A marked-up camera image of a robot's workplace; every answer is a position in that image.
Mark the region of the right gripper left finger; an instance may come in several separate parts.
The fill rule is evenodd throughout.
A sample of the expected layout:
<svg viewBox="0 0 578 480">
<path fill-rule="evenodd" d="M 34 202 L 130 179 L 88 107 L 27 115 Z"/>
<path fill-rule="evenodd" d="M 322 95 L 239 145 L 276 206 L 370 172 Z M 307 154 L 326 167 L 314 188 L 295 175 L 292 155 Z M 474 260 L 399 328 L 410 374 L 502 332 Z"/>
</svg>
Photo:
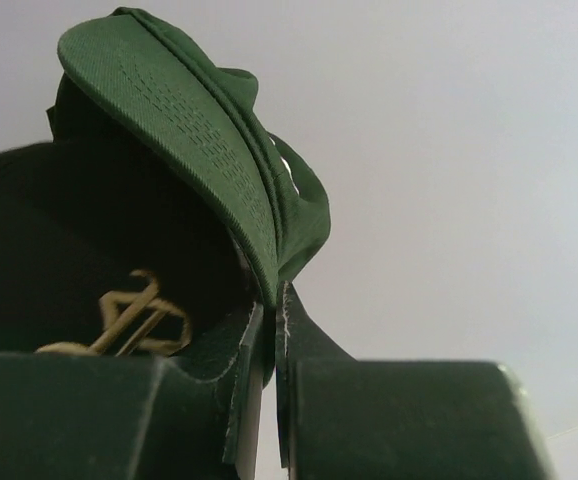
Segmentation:
<svg viewBox="0 0 578 480">
<path fill-rule="evenodd" d="M 236 310 L 180 356 L 0 353 L 0 479 L 251 479 L 265 325 Z"/>
</svg>

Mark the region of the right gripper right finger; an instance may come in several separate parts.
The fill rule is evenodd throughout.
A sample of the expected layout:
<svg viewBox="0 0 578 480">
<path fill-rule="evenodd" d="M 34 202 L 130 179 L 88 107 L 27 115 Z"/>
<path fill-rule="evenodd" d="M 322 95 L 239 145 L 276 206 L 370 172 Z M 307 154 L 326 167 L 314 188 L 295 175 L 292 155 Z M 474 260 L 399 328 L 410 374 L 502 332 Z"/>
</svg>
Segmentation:
<svg viewBox="0 0 578 480">
<path fill-rule="evenodd" d="M 279 290 L 280 457 L 292 479 L 553 479 L 515 373 L 495 361 L 358 360 Z"/>
</svg>

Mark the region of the black cap gold logo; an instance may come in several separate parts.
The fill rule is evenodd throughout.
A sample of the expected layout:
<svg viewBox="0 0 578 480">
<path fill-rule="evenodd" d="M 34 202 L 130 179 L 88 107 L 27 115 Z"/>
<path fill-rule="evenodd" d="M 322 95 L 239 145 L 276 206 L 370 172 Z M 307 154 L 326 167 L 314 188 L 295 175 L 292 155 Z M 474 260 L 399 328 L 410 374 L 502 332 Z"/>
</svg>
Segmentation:
<svg viewBox="0 0 578 480">
<path fill-rule="evenodd" d="M 0 153 L 0 351 L 90 344 L 147 288 L 202 335 L 253 302 L 226 227 L 147 149 L 113 141 Z"/>
</svg>

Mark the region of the green NY baseball cap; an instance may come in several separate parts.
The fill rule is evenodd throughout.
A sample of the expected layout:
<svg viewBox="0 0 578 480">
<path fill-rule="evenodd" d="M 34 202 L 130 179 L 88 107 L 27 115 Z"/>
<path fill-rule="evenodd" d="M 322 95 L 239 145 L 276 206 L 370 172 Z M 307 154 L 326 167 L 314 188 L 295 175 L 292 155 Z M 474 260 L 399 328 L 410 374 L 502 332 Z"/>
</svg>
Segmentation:
<svg viewBox="0 0 578 480">
<path fill-rule="evenodd" d="M 274 307 L 331 219 L 313 170 L 255 115 L 257 78 L 215 65 L 184 31 L 138 8 L 70 28 L 57 55 L 53 135 L 98 133 L 110 120 L 128 130 L 205 200 Z"/>
</svg>

